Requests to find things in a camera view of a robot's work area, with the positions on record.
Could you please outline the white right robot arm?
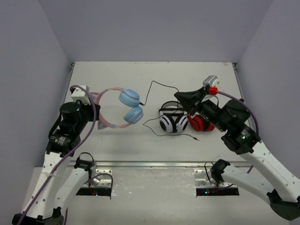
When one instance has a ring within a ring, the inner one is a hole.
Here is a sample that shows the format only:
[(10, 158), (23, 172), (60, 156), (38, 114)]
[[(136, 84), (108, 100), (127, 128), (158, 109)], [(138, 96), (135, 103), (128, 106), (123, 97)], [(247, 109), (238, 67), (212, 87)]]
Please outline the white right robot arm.
[(249, 162), (262, 176), (257, 179), (225, 160), (218, 160), (210, 169), (217, 183), (227, 182), (258, 196), (281, 218), (292, 221), (300, 216), (300, 180), (278, 161), (259, 136), (245, 124), (254, 117), (244, 101), (216, 87), (205, 86), (196, 91), (176, 92), (175, 98), (190, 115), (202, 116), (225, 135), (225, 146)]

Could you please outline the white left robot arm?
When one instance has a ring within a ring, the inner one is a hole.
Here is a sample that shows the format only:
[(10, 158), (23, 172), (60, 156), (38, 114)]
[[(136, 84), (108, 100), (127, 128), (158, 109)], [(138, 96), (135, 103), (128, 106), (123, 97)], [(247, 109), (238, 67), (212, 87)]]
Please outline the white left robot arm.
[(22, 213), (15, 214), (14, 225), (61, 225), (64, 212), (80, 187), (90, 178), (93, 163), (77, 160), (63, 185), (62, 176), (74, 152), (83, 143), (80, 134), (88, 122), (99, 118), (100, 106), (80, 101), (64, 103), (49, 132), (44, 164), (31, 199)]

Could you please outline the red and black headphones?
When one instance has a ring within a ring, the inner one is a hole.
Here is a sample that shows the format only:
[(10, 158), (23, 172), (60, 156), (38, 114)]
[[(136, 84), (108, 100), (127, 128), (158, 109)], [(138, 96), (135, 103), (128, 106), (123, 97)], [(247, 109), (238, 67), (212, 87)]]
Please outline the red and black headphones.
[(214, 130), (214, 126), (210, 124), (201, 115), (187, 116), (190, 126), (197, 132), (210, 132)]

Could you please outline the white and black headphones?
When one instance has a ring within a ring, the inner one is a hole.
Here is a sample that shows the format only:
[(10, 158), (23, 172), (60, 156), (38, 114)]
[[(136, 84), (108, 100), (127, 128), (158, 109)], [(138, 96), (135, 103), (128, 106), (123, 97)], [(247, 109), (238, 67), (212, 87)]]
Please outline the white and black headphones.
[(181, 133), (188, 125), (187, 113), (178, 101), (167, 101), (158, 110), (159, 124), (166, 133)]

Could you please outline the metal table edge rail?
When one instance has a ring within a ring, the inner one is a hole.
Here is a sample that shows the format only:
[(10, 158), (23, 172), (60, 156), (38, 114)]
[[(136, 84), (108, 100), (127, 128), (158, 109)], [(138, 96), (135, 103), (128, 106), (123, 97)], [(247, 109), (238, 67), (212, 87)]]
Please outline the metal table edge rail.
[(97, 167), (107, 168), (199, 168), (212, 166), (206, 161), (99, 161), (95, 160)]

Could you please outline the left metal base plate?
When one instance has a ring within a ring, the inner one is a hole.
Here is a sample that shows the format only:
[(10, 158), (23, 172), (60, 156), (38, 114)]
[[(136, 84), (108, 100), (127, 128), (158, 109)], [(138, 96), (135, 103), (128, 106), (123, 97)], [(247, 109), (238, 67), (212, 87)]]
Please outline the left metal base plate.
[(90, 181), (84, 183), (83, 187), (88, 188), (112, 188), (113, 170), (110, 168), (96, 168), (91, 175)]

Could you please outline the metal base plate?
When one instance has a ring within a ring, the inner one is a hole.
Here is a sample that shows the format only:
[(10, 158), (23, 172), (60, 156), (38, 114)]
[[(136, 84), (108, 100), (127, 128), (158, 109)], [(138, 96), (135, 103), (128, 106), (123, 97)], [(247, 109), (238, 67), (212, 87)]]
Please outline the metal base plate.
[(217, 186), (216, 181), (211, 178), (210, 169), (205, 171), (203, 167), (194, 169), (195, 186), (197, 188), (213, 189)]
[(91, 175), (90, 181), (84, 183), (83, 187), (88, 188), (112, 188), (113, 170), (110, 168), (96, 168)]

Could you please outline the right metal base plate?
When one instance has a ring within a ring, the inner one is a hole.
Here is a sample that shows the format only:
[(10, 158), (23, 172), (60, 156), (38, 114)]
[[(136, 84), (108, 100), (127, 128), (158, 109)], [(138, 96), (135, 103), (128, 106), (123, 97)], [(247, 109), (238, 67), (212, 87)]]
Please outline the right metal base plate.
[(216, 181), (211, 178), (210, 169), (205, 171), (203, 167), (194, 169), (195, 186), (197, 188), (213, 189), (217, 186)]

